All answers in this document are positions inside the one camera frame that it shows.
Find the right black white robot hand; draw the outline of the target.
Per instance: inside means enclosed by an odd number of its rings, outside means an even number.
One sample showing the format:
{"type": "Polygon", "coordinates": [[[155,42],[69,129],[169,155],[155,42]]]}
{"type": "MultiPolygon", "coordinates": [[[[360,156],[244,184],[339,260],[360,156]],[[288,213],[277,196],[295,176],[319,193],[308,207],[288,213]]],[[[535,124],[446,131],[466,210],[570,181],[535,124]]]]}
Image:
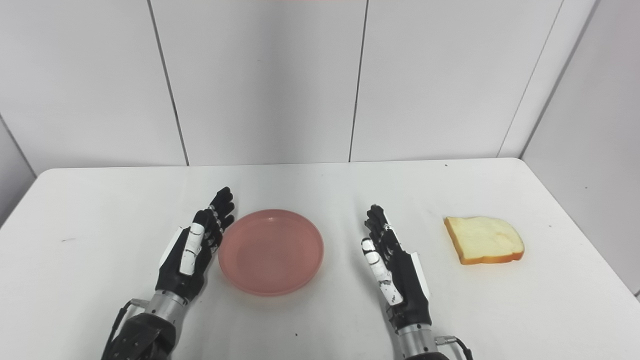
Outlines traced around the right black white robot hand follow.
{"type": "Polygon", "coordinates": [[[371,205],[364,225],[369,235],[361,240],[361,250],[386,300],[393,330],[432,326],[428,288],[418,254],[403,248],[381,206],[371,205]]]}

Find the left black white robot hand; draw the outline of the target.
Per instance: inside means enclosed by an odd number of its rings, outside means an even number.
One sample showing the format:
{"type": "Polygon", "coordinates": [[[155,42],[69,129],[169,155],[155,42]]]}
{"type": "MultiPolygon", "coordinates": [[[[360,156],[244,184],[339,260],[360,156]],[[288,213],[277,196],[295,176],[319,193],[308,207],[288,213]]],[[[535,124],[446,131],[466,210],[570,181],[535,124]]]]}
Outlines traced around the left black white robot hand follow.
{"type": "Polygon", "coordinates": [[[223,187],[208,207],[195,213],[189,227],[178,231],[158,269],[155,290],[171,292],[187,303],[200,294],[206,270],[234,222],[233,198],[230,187],[223,187]]]}

